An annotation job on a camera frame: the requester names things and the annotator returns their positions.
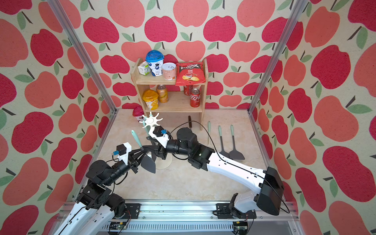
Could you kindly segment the grey turner green handle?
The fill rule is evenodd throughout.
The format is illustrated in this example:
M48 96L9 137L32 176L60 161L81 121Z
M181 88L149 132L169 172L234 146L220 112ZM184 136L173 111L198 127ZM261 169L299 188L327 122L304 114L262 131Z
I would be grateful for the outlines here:
M218 133L219 133L220 144L221 144L221 151L220 151L220 154L223 155L224 157L229 158L229 153L226 152L225 149L224 149L224 142L223 142L223 137L222 137L222 128L221 128L220 125L218 126Z

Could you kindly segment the grey slotted spatula green handle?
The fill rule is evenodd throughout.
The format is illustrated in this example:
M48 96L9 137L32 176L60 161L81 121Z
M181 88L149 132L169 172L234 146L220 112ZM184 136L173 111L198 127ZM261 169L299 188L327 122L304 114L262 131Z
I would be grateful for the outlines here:
M232 141L233 141L233 150L230 151L229 158L233 160L243 161L245 160L244 155L236 149L234 126L231 124L230 128L231 128Z

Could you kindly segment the cream spoon green handle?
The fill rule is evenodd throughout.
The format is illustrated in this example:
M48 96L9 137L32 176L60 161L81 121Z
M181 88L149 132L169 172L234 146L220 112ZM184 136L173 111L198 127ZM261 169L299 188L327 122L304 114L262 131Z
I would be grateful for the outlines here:
M210 138L210 133L211 133L211 122L208 121L208 146L211 146L212 142L211 142L211 138Z

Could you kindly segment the white utensil rack stand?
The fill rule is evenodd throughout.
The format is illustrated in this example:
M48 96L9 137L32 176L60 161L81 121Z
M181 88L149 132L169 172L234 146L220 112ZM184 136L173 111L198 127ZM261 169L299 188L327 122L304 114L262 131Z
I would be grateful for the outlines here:
M149 116L143 115L144 120L139 121L139 123L143 124L143 129L147 132L147 136L150 137L150 141L152 142L152 145L157 145L160 142L158 141L155 134L153 134L153 131L155 130L155 127L161 127L158 124L158 121L161 121L161 119L158 119L159 113L156 116L153 116L152 112L149 113ZM171 163L172 163L172 156L170 154L167 154L166 157L157 157L156 160L154 160L154 163L156 165L156 169L163 170L167 169Z

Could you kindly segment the red lid small cup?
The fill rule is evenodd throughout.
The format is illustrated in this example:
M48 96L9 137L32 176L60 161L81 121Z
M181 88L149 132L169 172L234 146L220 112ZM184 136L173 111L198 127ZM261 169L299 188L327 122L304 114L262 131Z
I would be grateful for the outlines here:
M133 109L132 115L137 121L143 121L144 120L144 111L141 106L138 106Z

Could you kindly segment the wooden two-tier shelf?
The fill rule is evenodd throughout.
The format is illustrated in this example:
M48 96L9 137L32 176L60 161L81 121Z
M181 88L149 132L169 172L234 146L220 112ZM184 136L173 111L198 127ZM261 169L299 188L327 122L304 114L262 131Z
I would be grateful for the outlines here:
M168 102L162 103L159 105L159 108L156 110L151 110L147 107L145 101L143 100L143 94L146 90L150 88L150 85L175 85L174 80L165 80L162 76L152 76L151 74L148 75L141 75L138 70L138 65L143 63L145 60L143 58L138 58L136 61L135 66L131 69L131 79L134 83L135 89L138 94L138 98L143 108L143 111L146 115L149 112L159 112L159 113L199 113L200 114L200 123L203 122L204 119L204 112L205 112L205 95L207 94L207 86L208 86L208 68L207 68L207 60L204 59L203 69L206 77L205 83L200 83L200 91L201 91L201 101L200 106L197 108L193 108L190 106L190 97L184 95L184 92L168 92Z

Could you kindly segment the orange soda can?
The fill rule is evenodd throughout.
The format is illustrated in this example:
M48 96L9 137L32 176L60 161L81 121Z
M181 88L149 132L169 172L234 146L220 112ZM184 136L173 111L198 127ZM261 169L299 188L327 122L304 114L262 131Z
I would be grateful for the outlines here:
M168 102L168 91L166 85L158 85L157 86L157 93L159 95L158 99L160 103L167 103Z

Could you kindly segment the red cola can front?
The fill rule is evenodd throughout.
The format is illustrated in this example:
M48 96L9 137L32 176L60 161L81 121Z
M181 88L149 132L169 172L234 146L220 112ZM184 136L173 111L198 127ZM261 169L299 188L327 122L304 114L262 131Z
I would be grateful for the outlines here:
M190 93L190 105L193 108L200 106L201 102L201 92L198 88L193 88Z

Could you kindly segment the red cola can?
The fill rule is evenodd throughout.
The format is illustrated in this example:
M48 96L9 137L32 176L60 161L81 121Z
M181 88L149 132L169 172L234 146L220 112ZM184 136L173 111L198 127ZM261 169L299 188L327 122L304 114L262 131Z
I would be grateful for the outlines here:
M184 86L184 94L186 96L190 96L192 92L193 86L192 85L186 85Z
M190 93L190 105L193 108L200 106L201 102L201 92L198 88L193 88Z

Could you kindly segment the red cola can back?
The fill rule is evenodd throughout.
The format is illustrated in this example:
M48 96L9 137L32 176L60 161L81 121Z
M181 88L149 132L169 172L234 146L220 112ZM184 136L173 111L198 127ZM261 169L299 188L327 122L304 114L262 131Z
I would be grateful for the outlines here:
M192 92L193 86L192 85L186 85L184 86L184 94L186 96L190 96Z

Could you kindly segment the pink tin can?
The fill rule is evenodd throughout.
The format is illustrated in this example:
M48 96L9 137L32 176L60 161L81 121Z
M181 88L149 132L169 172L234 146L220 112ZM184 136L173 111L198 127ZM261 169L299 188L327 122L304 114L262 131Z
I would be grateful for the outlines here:
M177 66L175 63L164 63L162 65L163 77L165 80L175 80L177 76Z

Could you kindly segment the red chips bag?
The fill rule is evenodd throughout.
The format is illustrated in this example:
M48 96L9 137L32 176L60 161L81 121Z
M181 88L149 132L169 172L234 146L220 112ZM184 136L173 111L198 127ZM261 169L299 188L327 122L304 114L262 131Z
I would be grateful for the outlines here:
M206 82L203 62L177 63L176 86L199 85Z

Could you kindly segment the blue lid yogurt cup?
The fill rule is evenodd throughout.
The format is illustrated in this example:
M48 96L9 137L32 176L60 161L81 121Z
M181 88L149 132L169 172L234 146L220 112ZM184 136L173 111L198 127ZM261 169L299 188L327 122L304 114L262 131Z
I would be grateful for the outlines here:
M152 50L146 55L146 62L148 63L153 76L163 75L162 66L164 63L164 55L157 51Z

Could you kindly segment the aluminium frame post left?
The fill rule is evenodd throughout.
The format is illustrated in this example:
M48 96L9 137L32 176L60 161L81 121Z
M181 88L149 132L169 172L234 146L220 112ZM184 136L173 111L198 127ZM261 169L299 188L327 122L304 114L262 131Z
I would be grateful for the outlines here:
M74 46L78 56L80 57L81 61L84 64L84 67L86 68L87 72L92 76L97 88L99 89L100 94L103 96L104 100L106 101L111 113L115 115L117 113L117 108L108 93L100 75L96 71L94 64L92 63L92 60L85 50L85 47L83 46L81 40L77 36L75 29L73 25L71 24L68 15L65 13L64 8L60 1L55 0L48 0L47 1L56 16L57 20L61 24L62 28L64 29L67 37L72 42L72 45Z

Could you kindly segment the aluminium frame post right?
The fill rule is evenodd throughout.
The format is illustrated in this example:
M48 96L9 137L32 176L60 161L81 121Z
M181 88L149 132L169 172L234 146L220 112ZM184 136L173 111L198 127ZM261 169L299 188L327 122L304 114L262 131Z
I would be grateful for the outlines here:
M283 54L284 50L287 49L287 42L298 22L302 13L304 12L305 5L308 4L309 1L301 0L295 1L296 5L293 7L290 17L287 20L286 26L281 34L281 37L276 44L275 49L273 50L273 54L271 59L266 67L265 73L261 76L261 81L259 86L256 90L256 94L253 96L251 105L248 109L248 115L251 116L254 108L256 107L257 102L259 101L262 92L266 86L266 83L271 78L271 73L274 71L278 60L280 59L281 54Z

